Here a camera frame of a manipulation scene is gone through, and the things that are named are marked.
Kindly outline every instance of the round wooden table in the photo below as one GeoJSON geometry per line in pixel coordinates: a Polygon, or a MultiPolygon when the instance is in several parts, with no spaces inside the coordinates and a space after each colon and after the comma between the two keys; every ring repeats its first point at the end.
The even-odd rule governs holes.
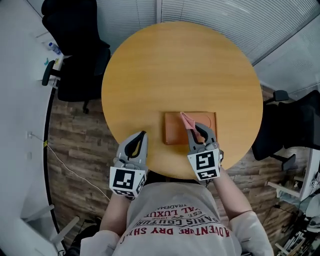
{"type": "Polygon", "coordinates": [[[166,22],[130,36],[104,73],[102,107],[118,143],[145,130],[147,166],[173,178],[196,178],[188,145],[163,143],[166,112],[216,112],[222,166],[250,149],[262,119],[257,75],[240,49],[223,35],[189,22],[166,22]]]}

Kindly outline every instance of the person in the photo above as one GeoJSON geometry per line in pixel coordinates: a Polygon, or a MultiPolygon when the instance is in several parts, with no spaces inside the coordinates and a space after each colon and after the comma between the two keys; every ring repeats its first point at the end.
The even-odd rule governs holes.
{"type": "Polygon", "coordinates": [[[81,240],[80,256],[274,255],[249,201],[223,168],[213,183],[229,227],[197,182],[148,183],[133,201],[112,194],[99,232],[81,240]]]}

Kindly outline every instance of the pink paper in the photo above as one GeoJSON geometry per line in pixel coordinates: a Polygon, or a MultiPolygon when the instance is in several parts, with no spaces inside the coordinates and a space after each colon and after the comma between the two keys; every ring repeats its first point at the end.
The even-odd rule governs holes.
{"type": "Polygon", "coordinates": [[[205,139],[200,135],[200,133],[196,129],[196,121],[193,120],[190,116],[188,116],[184,112],[180,112],[181,119],[183,124],[187,130],[193,130],[198,142],[203,143],[205,139]]]}

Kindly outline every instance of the bottle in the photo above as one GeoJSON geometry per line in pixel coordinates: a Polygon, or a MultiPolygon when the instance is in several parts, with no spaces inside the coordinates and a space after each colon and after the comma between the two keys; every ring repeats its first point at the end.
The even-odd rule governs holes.
{"type": "Polygon", "coordinates": [[[55,43],[52,43],[50,42],[49,43],[49,47],[52,51],[54,51],[57,55],[60,55],[61,54],[61,50],[59,49],[59,47],[55,44],[55,43]]]}

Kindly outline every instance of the wooden floor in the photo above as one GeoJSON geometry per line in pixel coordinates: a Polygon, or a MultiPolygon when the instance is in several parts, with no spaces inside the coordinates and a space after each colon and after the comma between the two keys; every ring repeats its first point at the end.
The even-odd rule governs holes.
{"type": "MultiPolygon", "coordinates": [[[[271,96],[270,90],[264,89],[263,96],[271,96]]],[[[54,99],[50,117],[48,143],[65,164],[80,176],[101,188],[108,196],[109,169],[113,165],[118,144],[106,124],[100,100],[89,102],[89,114],[82,112],[82,102],[63,102],[54,99]]],[[[235,166],[228,170],[237,186],[250,201],[266,230],[272,245],[282,237],[282,226],[286,225],[294,206],[281,203],[281,210],[272,207],[278,202],[276,190],[265,186],[266,181],[279,182],[285,176],[293,177],[305,170],[309,150],[307,148],[290,148],[282,150],[282,156],[296,154],[296,166],[288,173],[281,171],[280,162],[267,158],[256,161],[250,150],[235,166]]],[[[66,170],[48,150],[48,177],[55,215],[60,229],[74,216],[80,221],[65,237],[67,246],[79,232],[84,219],[93,220],[102,217],[108,200],[96,188],[77,178],[66,170]]],[[[221,201],[213,184],[208,189],[215,198],[221,219],[228,223],[221,201]]]]}

